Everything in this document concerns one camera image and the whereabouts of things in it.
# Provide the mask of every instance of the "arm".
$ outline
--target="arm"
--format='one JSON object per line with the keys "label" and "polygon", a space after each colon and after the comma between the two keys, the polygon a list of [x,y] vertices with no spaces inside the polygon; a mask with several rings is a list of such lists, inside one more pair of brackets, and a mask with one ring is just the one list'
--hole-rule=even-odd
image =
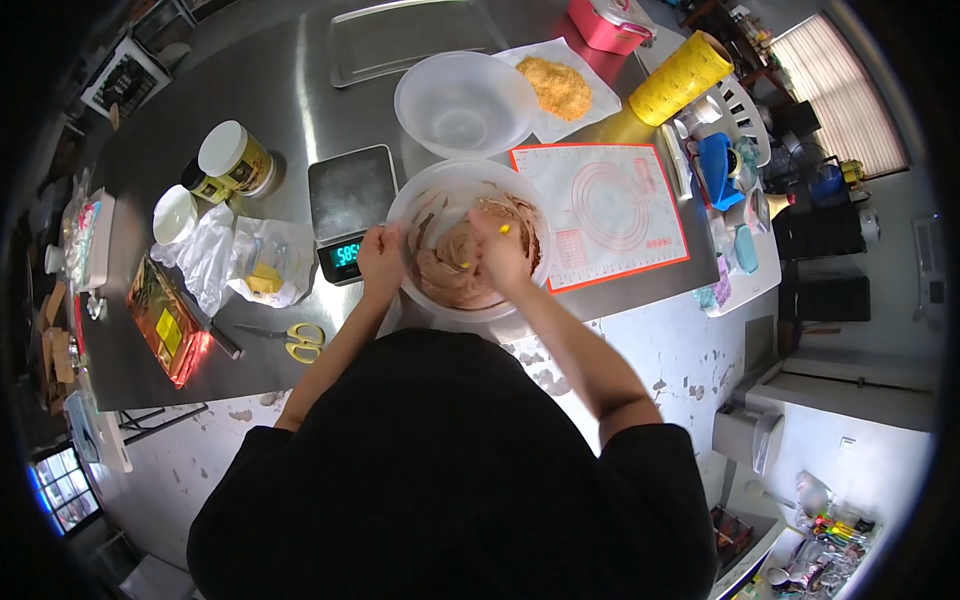
{"label": "arm", "polygon": [[570,386],[600,420],[600,441],[633,425],[661,423],[660,412],[633,369],[606,342],[533,284],[516,236],[494,218],[470,212],[483,276],[527,320]]}
{"label": "arm", "polygon": [[403,280],[399,228],[390,225],[368,229],[360,243],[357,262],[364,277],[363,297],[294,387],[274,427],[289,431],[300,429],[313,403],[376,336]]}

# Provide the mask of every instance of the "pink plastic container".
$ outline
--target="pink plastic container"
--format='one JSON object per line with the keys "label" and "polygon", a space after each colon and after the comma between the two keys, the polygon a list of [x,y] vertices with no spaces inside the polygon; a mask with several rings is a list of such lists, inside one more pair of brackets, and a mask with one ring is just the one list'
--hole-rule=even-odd
{"label": "pink plastic container", "polygon": [[628,55],[657,35],[636,0],[570,0],[566,12],[590,48]]}

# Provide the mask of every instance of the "yellow scissors handle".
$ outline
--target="yellow scissors handle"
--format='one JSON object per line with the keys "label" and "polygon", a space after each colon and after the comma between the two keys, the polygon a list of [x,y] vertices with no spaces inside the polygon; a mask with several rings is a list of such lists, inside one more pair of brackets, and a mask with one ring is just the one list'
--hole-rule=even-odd
{"label": "yellow scissors handle", "polygon": [[[301,329],[306,329],[310,335],[305,335]],[[287,352],[296,360],[310,365],[324,351],[321,346],[326,341],[324,331],[312,323],[297,323],[287,329],[287,335],[297,340],[287,342]]]}

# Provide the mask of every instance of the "window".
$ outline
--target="window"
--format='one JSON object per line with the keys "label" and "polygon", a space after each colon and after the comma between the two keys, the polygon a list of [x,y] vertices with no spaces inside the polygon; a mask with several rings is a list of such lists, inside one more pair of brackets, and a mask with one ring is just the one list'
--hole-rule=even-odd
{"label": "window", "polygon": [[37,463],[31,479],[40,508],[60,535],[100,510],[72,447]]}
{"label": "window", "polygon": [[810,101],[829,155],[858,159],[868,177],[909,165],[896,126],[846,40],[815,14],[773,42],[798,102]]}

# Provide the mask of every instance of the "black t-shirt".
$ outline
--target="black t-shirt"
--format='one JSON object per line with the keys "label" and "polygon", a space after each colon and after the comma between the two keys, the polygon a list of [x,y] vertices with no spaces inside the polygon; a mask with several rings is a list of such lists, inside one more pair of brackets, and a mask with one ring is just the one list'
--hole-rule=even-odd
{"label": "black t-shirt", "polygon": [[510,354],[406,329],[368,345],[300,430],[255,427],[190,528],[224,598],[706,598],[713,533],[689,436],[597,459]]}

